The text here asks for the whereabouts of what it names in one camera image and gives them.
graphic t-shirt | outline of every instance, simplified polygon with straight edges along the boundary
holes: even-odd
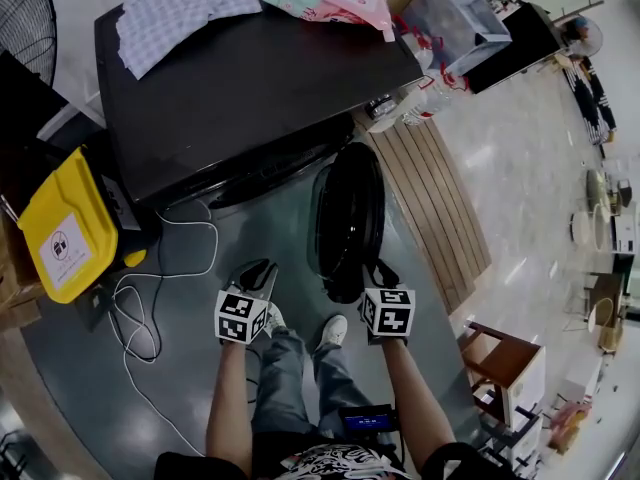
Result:
[[[412,478],[388,447],[345,442],[313,434],[257,434],[253,442],[253,478],[257,480],[403,480]],[[471,446],[452,443],[436,450],[421,478],[515,479],[506,468],[483,459]],[[154,480],[247,480],[242,470],[222,459],[164,453]]]
[[[358,444],[321,444],[286,458],[280,463],[288,469],[277,480],[322,478],[411,478],[393,467],[385,455]]]

white sneaker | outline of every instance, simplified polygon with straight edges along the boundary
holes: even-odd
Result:
[[[327,320],[322,330],[322,339],[316,350],[327,343],[342,345],[344,337],[347,335],[348,325],[347,319],[343,315],[336,315]]]
[[[267,333],[267,336],[271,338],[273,331],[278,327],[287,327],[287,324],[284,323],[284,318],[282,318],[282,313],[278,309],[273,302],[269,303],[269,309],[267,310],[267,323],[264,324],[264,332]]]

device screen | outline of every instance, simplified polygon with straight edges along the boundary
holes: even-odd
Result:
[[[347,416],[344,421],[350,430],[387,430],[391,428],[388,414]]]

jeans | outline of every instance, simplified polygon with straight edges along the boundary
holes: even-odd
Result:
[[[302,399],[304,342],[295,331],[276,329],[270,347],[262,355],[262,368],[251,425],[253,433],[318,432],[326,437],[346,439],[340,407],[362,407],[371,402],[360,391],[345,366],[342,347],[327,343],[313,355],[316,384],[320,390],[320,422],[309,423]]]

yellow container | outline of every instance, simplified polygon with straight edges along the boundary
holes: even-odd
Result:
[[[18,220],[51,299],[67,304],[116,257],[114,224],[81,148],[40,186]]]

